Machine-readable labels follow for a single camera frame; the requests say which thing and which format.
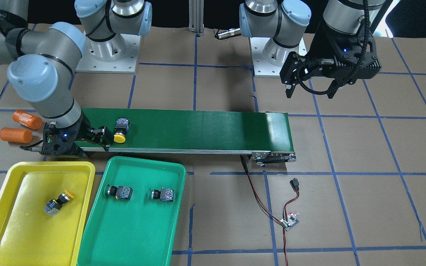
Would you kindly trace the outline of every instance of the blue joint cap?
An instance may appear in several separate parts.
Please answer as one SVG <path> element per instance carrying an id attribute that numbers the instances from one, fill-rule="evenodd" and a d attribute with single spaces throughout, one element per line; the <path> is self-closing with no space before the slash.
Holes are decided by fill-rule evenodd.
<path id="1" fill-rule="evenodd" d="M 75 10 L 79 18 L 89 17 L 102 9 L 107 0 L 75 0 Z"/>
<path id="2" fill-rule="evenodd" d="M 252 38 L 251 29 L 249 28 L 249 23 L 247 22 L 247 15 L 244 4 L 240 5 L 240 28 L 241 35 Z"/>
<path id="3" fill-rule="evenodd" d="M 151 31 L 152 5 L 149 2 L 145 2 L 144 5 L 144 16 L 142 17 L 141 27 L 139 28 L 139 36 L 147 35 Z"/>
<path id="4" fill-rule="evenodd" d="M 301 0 L 284 0 L 282 10 L 287 17 L 300 26 L 306 27 L 310 23 L 310 7 Z"/>
<path id="5" fill-rule="evenodd" d="M 17 94 L 28 102 L 49 98 L 58 84 L 54 65 L 39 54 L 23 55 L 12 62 L 7 68 L 7 79 Z"/>
<path id="6" fill-rule="evenodd" d="M 67 22 L 57 22 L 52 25 L 49 29 L 56 29 L 59 32 L 62 32 L 67 37 L 69 37 L 80 49 L 81 54 L 83 54 L 83 49 L 85 49 L 86 38 L 85 35 L 74 25 Z"/>

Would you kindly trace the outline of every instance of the green conveyor belt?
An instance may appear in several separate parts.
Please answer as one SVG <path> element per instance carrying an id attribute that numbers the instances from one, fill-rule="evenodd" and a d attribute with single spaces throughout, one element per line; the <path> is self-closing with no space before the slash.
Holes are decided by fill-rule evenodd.
<path id="1" fill-rule="evenodd" d="M 83 108 L 91 126 L 114 130 L 119 117 L 129 118 L 126 142 L 110 151 L 159 153 L 292 152 L 286 113 L 241 113 L 150 109 Z M 99 145 L 77 142 L 86 151 Z"/>

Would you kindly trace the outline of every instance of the white mounting plate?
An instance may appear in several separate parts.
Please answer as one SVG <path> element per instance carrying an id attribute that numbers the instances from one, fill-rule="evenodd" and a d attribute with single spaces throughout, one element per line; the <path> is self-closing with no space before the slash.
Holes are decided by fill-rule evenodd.
<path id="1" fill-rule="evenodd" d="M 251 55 L 252 62 L 254 65 L 254 76 L 256 78 L 279 78 L 280 77 L 280 69 L 282 67 L 278 67 L 276 65 L 272 65 L 267 62 L 264 55 L 262 55 L 262 51 L 270 38 L 261 38 L 261 37 L 253 37 L 250 38 L 251 45 Z M 305 43 L 303 42 L 303 38 L 300 40 L 299 46 L 299 55 L 306 55 L 307 49 L 305 47 Z"/>
<path id="2" fill-rule="evenodd" d="M 139 56 L 139 47 L 141 37 L 137 35 L 121 34 L 128 47 L 123 58 L 116 61 L 104 62 L 94 58 L 88 46 L 85 45 L 83 57 L 78 63 L 76 72 L 80 73 L 117 73 L 117 74 L 135 74 L 137 66 L 137 57 Z"/>

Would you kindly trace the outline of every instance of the yellow tray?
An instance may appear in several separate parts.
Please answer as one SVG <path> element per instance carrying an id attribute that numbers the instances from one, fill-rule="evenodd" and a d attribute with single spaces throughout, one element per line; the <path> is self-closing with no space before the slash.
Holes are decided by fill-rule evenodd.
<path id="1" fill-rule="evenodd" d="M 95 167 L 90 162 L 20 162 L 0 191 L 0 266 L 76 266 Z M 44 205 L 64 189 L 75 198 L 56 216 Z"/>

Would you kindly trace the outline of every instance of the orange cylinder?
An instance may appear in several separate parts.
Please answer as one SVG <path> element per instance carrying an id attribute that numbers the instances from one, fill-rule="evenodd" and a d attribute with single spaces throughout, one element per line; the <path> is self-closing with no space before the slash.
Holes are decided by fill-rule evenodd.
<path id="1" fill-rule="evenodd" d="M 12 120 L 34 130 L 39 129 L 40 126 L 42 126 L 42 119 L 40 117 L 31 115 L 24 110 L 15 111 L 12 114 Z"/>
<path id="2" fill-rule="evenodd" d="M 0 131 L 0 139 L 14 143 L 30 143 L 32 132 L 28 129 L 4 127 Z"/>

